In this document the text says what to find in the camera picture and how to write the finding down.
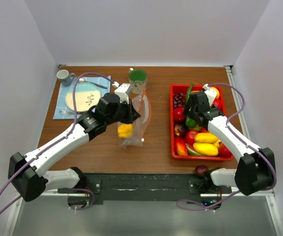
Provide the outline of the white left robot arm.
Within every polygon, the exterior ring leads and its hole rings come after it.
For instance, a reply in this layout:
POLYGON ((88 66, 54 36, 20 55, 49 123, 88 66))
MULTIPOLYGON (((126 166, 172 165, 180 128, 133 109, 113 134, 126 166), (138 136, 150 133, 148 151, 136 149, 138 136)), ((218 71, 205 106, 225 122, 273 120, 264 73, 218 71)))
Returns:
POLYGON ((26 202, 53 189, 70 188, 81 193, 87 186, 87 177, 79 168, 49 169, 72 150, 104 133, 108 125, 132 124, 138 118, 140 114, 131 100, 121 101, 118 95, 107 93, 97 105, 77 117, 74 124, 44 146, 25 155, 19 152, 12 155, 8 178, 26 202))

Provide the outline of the clear orange-trimmed zip bag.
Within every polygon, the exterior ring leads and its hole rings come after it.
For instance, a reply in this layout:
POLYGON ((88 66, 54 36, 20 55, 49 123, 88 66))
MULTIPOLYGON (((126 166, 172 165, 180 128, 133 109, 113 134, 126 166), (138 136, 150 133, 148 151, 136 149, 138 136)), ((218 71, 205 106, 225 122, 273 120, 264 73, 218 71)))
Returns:
POLYGON ((134 123, 132 123, 133 134, 131 135, 131 137, 127 139, 119 138, 119 145, 121 148, 126 148, 128 146, 141 147, 144 143, 144 133, 151 120, 151 103, 146 90, 143 90, 141 94, 133 98, 132 103, 135 110, 141 115, 141 117, 134 121, 134 123))

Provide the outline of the green chili pepper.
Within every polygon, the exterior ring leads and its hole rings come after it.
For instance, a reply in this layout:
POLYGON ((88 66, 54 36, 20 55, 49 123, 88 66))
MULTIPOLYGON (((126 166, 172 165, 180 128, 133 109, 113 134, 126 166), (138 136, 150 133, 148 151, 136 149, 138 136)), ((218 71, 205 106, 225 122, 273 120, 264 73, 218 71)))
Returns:
POLYGON ((187 89, 185 103, 188 102, 188 99, 189 99, 190 94, 191 94, 191 92, 192 92, 193 86, 194 86, 194 83, 191 83, 191 85, 190 85, 190 86, 188 87, 188 89, 187 89))

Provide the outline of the yellow bell pepper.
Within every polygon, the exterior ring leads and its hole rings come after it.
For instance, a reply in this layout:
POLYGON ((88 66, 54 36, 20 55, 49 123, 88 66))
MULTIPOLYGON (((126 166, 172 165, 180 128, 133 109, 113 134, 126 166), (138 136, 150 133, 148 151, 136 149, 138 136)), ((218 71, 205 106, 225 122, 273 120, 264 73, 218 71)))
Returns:
POLYGON ((132 124, 121 124, 117 129, 117 134, 119 138, 129 138, 133 134, 132 124))

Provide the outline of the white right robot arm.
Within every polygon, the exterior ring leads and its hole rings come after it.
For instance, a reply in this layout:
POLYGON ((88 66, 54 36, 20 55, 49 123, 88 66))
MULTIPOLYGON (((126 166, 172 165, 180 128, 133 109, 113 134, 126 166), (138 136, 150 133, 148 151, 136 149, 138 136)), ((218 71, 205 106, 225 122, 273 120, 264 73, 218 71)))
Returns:
POLYGON ((238 166, 236 169, 211 171, 203 181, 204 190, 215 193, 221 186, 236 187, 248 196, 272 189, 277 181, 274 153, 269 148, 260 148, 252 143, 221 110, 212 107, 215 97, 216 92, 212 89, 192 93, 183 113, 219 138, 237 160, 238 166))

